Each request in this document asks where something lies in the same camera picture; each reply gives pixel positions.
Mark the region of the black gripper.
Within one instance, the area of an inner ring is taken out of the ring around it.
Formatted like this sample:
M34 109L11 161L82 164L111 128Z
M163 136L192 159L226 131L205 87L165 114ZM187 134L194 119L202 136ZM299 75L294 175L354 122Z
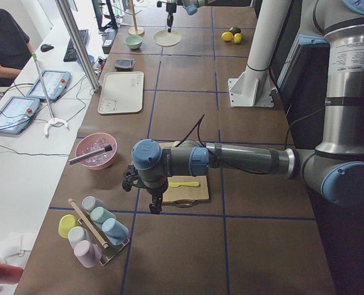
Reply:
M176 1L157 1L157 7L161 8L165 4L165 10L167 12L167 32L172 32L173 26L173 14L176 12Z
M141 178L138 170L133 165L129 165L123 172L122 188L124 191L130 192L132 187L146 189L152 197L152 202L149 204L151 214L160 214L163 194L168 189L167 178L160 178L160 180L149 183Z

